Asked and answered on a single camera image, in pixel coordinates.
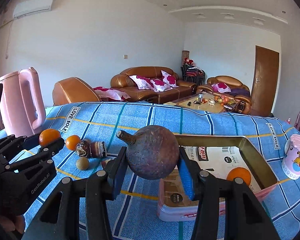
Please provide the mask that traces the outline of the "large brown passion fruit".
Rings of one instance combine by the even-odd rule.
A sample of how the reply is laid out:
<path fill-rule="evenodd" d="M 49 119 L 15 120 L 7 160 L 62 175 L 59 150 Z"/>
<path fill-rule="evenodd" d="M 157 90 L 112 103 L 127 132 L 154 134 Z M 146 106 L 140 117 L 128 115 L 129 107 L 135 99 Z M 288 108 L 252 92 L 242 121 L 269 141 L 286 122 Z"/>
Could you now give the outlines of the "large brown passion fruit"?
<path fill-rule="evenodd" d="M 127 144 L 128 165 L 137 176 L 158 180 L 175 169 L 179 159 L 179 144 L 169 129 L 149 125 L 135 134 L 120 130 L 116 136 Z"/>

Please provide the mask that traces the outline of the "pink floral pillow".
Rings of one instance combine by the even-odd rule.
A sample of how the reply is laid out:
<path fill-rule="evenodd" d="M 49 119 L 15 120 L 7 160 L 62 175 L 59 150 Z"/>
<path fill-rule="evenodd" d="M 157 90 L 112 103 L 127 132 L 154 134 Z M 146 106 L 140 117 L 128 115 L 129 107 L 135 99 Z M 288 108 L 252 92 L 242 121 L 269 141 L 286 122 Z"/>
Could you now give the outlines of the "pink floral pillow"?
<path fill-rule="evenodd" d="M 165 84 L 161 79 L 150 79 L 150 82 L 155 92 L 164 92 L 172 89 L 172 87 Z"/>
<path fill-rule="evenodd" d="M 173 88 L 177 87 L 177 80 L 173 75 L 168 74 L 163 70 L 161 70 L 161 74 L 162 74 L 162 80 L 165 84 Z"/>
<path fill-rule="evenodd" d="M 131 75 L 129 78 L 132 79 L 136 83 L 139 90 L 147 89 L 147 90 L 154 91 L 153 85 L 151 84 L 149 78 L 146 78 L 146 77 L 143 77 L 140 75 Z"/>

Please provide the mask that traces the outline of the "orange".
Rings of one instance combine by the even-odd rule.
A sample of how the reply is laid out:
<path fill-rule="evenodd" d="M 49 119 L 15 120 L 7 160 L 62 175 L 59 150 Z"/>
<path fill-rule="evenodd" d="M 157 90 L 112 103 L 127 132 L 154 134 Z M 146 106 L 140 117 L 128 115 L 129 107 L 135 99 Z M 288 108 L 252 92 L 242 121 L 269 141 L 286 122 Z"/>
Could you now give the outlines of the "orange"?
<path fill-rule="evenodd" d="M 61 137 L 61 134 L 56 129 L 46 129 L 39 135 L 39 144 L 41 147 L 49 145 Z"/>
<path fill-rule="evenodd" d="M 233 168 L 227 175 L 226 180 L 232 181 L 235 178 L 241 178 L 248 186 L 251 183 L 250 171 L 244 167 Z"/>
<path fill-rule="evenodd" d="M 71 151 L 75 151 L 77 144 L 79 144 L 80 142 L 81 142 L 81 139 L 79 136 L 71 135 L 66 139 L 65 145 L 66 145 L 67 149 L 69 149 Z"/>

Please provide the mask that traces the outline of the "wooden coffee table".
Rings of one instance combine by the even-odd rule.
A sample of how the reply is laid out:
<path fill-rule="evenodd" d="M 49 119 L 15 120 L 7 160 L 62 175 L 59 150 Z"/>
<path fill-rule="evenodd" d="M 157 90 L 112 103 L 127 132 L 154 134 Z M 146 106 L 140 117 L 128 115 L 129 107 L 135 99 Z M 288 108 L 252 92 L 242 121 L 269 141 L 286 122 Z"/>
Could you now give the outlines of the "wooden coffee table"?
<path fill-rule="evenodd" d="M 202 92 L 165 104 L 211 113 L 223 113 L 238 111 L 240 102 L 230 98 L 230 96 L 213 95 L 211 93 Z"/>

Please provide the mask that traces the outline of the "small tan longan fruit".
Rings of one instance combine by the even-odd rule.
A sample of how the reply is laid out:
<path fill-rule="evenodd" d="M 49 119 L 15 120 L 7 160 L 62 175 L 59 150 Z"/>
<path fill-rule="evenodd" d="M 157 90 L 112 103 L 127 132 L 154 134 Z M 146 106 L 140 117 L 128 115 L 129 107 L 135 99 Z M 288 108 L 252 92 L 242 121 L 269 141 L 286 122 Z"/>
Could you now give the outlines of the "small tan longan fruit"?
<path fill-rule="evenodd" d="M 89 160 L 87 157 L 80 157 L 77 161 L 76 161 L 76 167 L 81 170 L 87 170 L 89 168 Z"/>

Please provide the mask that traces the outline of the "pink floral pillow middle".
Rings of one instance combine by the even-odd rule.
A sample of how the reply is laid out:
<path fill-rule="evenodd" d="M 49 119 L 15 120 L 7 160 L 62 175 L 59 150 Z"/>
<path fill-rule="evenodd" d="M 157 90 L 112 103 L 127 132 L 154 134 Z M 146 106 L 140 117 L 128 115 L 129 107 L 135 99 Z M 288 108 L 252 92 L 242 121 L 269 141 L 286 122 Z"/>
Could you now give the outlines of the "pink floral pillow middle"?
<path fill-rule="evenodd" d="M 150 79 L 150 82 L 155 92 L 164 92 L 172 89 L 172 87 L 165 84 L 161 79 Z"/>

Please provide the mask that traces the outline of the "pink floral pillow right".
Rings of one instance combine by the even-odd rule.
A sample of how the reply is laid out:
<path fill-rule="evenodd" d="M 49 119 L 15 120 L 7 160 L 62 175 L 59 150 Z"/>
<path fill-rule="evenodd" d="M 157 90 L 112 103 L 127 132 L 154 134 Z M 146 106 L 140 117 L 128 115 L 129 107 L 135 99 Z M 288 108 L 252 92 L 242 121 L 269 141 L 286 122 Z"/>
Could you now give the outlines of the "pink floral pillow right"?
<path fill-rule="evenodd" d="M 161 70 L 161 74 L 162 74 L 162 80 L 165 84 L 173 88 L 177 87 L 177 80 L 173 75 L 168 74 L 163 70 Z"/>

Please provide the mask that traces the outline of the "white air conditioner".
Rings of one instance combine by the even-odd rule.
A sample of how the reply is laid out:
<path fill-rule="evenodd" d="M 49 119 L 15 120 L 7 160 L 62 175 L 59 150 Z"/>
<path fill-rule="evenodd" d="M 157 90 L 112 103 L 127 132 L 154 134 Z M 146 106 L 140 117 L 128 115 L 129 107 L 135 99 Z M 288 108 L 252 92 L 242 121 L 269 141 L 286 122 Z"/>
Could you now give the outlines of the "white air conditioner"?
<path fill-rule="evenodd" d="M 21 17 L 51 11 L 53 0 L 29 0 L 18 3 L 13 12 L 13 18 Z"/>

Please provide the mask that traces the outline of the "brown leather three-seat sofa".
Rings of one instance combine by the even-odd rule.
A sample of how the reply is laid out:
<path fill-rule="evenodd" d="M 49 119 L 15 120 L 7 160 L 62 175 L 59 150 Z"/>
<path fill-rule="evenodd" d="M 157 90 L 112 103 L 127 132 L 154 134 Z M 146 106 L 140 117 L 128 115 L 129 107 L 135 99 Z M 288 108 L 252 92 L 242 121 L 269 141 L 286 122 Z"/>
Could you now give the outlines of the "brown leather three-seat sofa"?
<path fill-rule="evenodd" d="M 194 94 L 197 85 L 183 81 L 167 67 L 140 66 L 123 70 L 110 82 L 112 89 L 129 95 L 129 100 L 167 103 Z"/>

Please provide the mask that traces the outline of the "wooden door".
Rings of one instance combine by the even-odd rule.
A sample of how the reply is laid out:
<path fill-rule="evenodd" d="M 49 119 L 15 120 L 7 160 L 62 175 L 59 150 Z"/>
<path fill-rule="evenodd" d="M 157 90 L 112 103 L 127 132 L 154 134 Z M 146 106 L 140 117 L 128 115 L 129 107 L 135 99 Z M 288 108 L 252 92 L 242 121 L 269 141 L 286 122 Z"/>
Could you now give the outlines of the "wooden door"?
<path fill-rule="evenodd" d="M 256 46 L 255 72 L 251 92 L 252 115 L 269 116 L 273 107 L 279 76 L 280 54 Z"/>

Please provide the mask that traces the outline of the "pink floral pillow left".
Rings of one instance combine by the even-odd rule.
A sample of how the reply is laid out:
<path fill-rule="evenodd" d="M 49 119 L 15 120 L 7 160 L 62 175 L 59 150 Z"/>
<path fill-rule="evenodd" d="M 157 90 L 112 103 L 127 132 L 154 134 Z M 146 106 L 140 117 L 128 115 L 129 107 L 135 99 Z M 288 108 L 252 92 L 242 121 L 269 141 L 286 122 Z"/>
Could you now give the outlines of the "pink floral pillow left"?
<path fill-rule="evenodd" d="M 140 75 L 131 75 L 129 78 L 132 79 L 136 83 L 139 90 L 147 89 L 147 90 L 154 91 L 153 85 L 151 84 L 149 78 L 146 78 L 146 77 L 143 77 Z"/>

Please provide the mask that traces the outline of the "stacked chairs in corner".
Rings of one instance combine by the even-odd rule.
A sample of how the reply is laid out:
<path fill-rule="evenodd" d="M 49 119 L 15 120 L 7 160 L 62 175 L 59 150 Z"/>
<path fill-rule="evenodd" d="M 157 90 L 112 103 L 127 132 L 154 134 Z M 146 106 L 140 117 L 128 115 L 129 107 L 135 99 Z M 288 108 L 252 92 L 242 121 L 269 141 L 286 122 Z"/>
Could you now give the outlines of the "stacked chairs in corner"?
<path fill-rule="evenodd" d="M 205 72 L 197 67 L 192 59 L 183 59 L 181 73 L 184 81 L 196 83 L 198 86 L 205 83 Z"/>

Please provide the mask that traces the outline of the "sliced purple fruit half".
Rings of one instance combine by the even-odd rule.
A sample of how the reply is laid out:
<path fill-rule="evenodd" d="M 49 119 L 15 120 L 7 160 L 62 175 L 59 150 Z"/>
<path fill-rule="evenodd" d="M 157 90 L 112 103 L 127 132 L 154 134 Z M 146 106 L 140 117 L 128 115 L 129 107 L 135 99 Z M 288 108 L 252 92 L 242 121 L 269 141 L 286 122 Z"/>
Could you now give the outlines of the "sliced purple fruit half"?
<path fill-rule="evenodd" d="M 90 155 L 92 158 L 107 157 L 107 149 L 104 141 L 90 143 Z"/>

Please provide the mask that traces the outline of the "pink cartoon cup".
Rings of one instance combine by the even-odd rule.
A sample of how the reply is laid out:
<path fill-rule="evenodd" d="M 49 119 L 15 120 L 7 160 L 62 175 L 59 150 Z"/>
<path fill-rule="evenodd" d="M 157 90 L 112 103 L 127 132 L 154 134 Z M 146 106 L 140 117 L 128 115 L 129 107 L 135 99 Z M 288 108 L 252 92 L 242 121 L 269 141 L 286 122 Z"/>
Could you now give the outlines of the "pink cartoon cup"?
<path fill-rule="evenodd" d="M 293 134 L 285 144 L 285 151 L 281 163 L 285 175 L 297 180 L 300 177 L 300 135 Z"/>

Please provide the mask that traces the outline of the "pink floral blanket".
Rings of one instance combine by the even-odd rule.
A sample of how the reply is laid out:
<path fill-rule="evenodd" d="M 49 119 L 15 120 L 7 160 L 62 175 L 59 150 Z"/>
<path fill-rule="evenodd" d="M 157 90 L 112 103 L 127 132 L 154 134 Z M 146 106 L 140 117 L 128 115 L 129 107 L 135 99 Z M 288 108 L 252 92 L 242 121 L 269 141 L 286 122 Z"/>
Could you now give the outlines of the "pink floral blanket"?
<path fill-rule="evenodd" d="M 102 86 L 93 88 L 94 92 L 102 99 L 109 99 L 114 101 L 125 101 L 130 99 L 126 92 L 122 92 L 113 88 L 104 88 Z"/>

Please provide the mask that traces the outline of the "dark brown cut fruit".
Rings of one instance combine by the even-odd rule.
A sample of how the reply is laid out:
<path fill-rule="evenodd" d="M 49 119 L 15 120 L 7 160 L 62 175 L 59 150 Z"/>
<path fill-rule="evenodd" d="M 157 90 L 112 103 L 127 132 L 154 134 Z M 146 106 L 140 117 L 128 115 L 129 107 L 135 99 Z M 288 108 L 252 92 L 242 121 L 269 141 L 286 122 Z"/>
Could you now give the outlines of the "dark brown cut fruit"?
<path fill-rule="evenodd" d="M 76 153 L 79 157 L 91 157 L 90 143 L 86 140 L 81 140 L 76 145 Z"/>

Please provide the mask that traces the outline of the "blue plaid tablecloth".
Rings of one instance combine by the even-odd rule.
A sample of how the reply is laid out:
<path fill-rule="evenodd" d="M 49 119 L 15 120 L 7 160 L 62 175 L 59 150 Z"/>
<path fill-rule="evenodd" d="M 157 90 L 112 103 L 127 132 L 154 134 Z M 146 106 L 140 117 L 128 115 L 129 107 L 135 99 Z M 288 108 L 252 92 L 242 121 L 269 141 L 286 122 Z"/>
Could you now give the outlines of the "blue plaid tablecloth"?
<path fill-rule="evenodd" d="M 22 216 L 45 197 L 23 239 L 173 239 L 152 193 L 178 169 L 198 201 L 192 239 L 300 239 L 300 179 L 285 178 L 285 144 L 298 131 L 278 118 L 151 103 L 85 102 L 45 108 L 38 134 L 0 139 L 0 215 Z M 0 226 L 0 239 L 9 235 Z"/>

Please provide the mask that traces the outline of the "pink electric kettle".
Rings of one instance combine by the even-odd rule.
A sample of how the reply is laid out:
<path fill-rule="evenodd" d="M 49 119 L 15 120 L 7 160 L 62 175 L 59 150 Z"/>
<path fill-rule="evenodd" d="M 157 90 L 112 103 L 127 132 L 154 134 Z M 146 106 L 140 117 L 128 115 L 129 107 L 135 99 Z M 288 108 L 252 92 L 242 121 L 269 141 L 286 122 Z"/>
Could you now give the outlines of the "pink electric kettle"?
<path fill-rule="evenodd" d="M 31 136 L 42 131 L 46 118 L 39 76 L 26 68 L 0 77 L 0 113 L 7 135 Z"/>

